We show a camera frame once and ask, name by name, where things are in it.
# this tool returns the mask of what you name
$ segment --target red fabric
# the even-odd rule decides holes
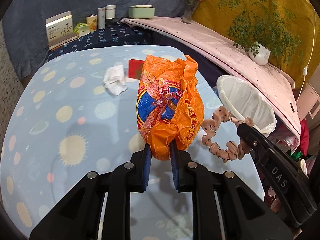
[[[309,127],[307,124],[307,120],[305,118],[302,121],[300,121],[300,124],[301,124],[300,148],[303,156],[307,156],[308,148],[309,148],[309,139],[310,139]]]

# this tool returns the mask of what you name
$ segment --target cylindrical container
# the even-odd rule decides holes
[[[106,27],[106,8],[98,8],[98,29],[104,29]]]
[[[87,25],[89,25],[91,32],[94,32],[97,30],[97,24],[98,24],[98,15],[89,15],[87,17]]]
[[[116,5],[106,5],[106,25],[111,27],[116,16]]]

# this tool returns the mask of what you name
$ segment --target light blue bedsheet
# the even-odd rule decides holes
[[[143,148],[136,121],[139,81],[130,79],[128,89],[117,97],[101,84],[108,67],[119,62],[127,67],[128,60],[144,60],[147,54],[185,59],[179,50],[165,46],[92,49],[46,63],[30,81],[11,117],[0,165],[5,210],[26,236],[87,172],[112,171]],[[210,118],[221,102],[199,72],[196,77],[204,117]],[[192,159],[210,171],[234,171],[263,199],[251,157],[224,164],[201,144],[203,134],[200,129],[188,148]],[[214,139],[224,149],[230,140],[239,143],[231,122],[222,123]],[[169,161],[153,159],[146,192],[131,194],[131,236],[192,239],[191,193],[176,192]]]

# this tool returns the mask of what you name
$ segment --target white plastic bag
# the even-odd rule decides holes
[[[276,117],[263,94],[246,81],[235,76],[220,76],[217,88],[222,104],[236,119],[253,119],[254,127],[268,137],[276,128]]]

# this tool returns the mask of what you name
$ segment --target white flower pot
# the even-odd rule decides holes
[[[251,49],[249,49],[249,57],[252,59],[255,63],[257,63],[260,66],[264,66],[265,64],[268,63],[269,57],[270,57],[270,50],[267,48],[263,47],[261,44],[258,44],[258,52],[255,57],[253,56],[253,52]]]

